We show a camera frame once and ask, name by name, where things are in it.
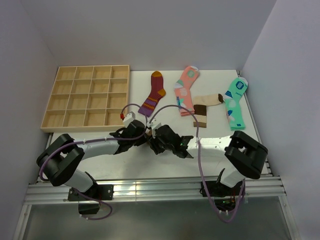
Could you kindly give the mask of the tan brown ribbed sock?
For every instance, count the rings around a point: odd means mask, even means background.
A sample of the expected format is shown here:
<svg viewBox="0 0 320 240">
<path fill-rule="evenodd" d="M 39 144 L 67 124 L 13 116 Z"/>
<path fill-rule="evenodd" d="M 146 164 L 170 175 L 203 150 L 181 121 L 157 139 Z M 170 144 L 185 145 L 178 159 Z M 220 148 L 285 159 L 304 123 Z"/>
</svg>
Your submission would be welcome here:
<svg viewBox="0 0 320 240">
<path fill-rule="evenodd" d="M 153 137 L 153 131 L 151 129 L 149 129 L 148 132 L 146 133 L 146 135 L 148 137 Z"/>
</svg>

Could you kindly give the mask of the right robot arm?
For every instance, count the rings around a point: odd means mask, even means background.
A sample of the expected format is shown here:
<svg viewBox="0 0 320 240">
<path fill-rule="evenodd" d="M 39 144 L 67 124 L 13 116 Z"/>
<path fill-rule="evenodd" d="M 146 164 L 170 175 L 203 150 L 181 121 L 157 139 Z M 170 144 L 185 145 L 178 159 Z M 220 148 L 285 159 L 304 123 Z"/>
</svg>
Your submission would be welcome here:
<svg viewBox="0 0 320 240">
<path fill-rule="evenodd" d="M 268 149 L 243 131 L 217 138 L 180 136 L 167 124 L 150 126 L 147 141 L 158 155 L 170 151 L 181 159 L 227 159 L 230 166 L 223 169 L 216 183 L 217 191 L 229 194 L 245 178 L 257 180 L 268 155 Z"/>
</svg>

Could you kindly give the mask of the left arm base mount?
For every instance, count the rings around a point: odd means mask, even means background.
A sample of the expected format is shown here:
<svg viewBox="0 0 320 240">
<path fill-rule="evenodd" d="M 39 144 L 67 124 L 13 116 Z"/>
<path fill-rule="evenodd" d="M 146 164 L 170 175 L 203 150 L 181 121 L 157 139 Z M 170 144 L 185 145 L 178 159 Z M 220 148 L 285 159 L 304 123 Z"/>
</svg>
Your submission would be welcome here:
<svg viewBox="0 0 320 240">
<path fill-rule="evenodd" d="M 75 188 L 70 188 L 67 200 L 69 202 L 78 202 L 78 212 L 82 217 L 89 220 L 100 220 L 109 217 L 112 212 L 112 206 L 106 201 L 113 199 L 114 186 L 112 184 L 93 185 L 86 192 L 80 192 Z M 93 217 L 99 210 L 106 207 L 108 213 L 106 216 Z"/>
</svg>

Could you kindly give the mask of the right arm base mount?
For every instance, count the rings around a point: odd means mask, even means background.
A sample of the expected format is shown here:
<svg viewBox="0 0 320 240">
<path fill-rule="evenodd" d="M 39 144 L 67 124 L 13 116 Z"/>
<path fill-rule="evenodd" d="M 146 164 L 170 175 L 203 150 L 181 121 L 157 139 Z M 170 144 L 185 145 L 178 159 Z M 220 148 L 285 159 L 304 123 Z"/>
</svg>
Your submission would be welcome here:
<svg viewBox="0 0 320 240">
<path fill-rule="evenodd" d="M 242 187 L 242 181 L 238 182 L 234 187 L 230 188 L 216 181 L 206 181 L 206 186 L 208 188 L 209 195 L 211 197 L 231 197 L 235 195 L 239 195 Z"/>
</svg>

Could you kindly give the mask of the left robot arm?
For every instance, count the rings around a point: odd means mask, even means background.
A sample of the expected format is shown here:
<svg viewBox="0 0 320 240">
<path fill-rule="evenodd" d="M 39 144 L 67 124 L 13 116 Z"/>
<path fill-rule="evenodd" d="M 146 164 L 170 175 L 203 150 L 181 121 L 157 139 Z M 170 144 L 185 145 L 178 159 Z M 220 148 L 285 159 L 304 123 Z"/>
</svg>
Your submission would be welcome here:
<svg viewBox="0 0 320 240">
<path fill-rule="evenodd" d="M 66 185 L 72 192 L 79 191 L 86 200 L 97 199 L 103 195 L 102 190 L 89 173 L 77 169 L 80 162 L 124 153 L 143 138 L 144 132 L 145 125 L 133 120 L 104 138 L 76 141 L 69 134 L 62 134 L 37 158 L 39 176 L 46 175 L 55 187 Z"/>
</svg>

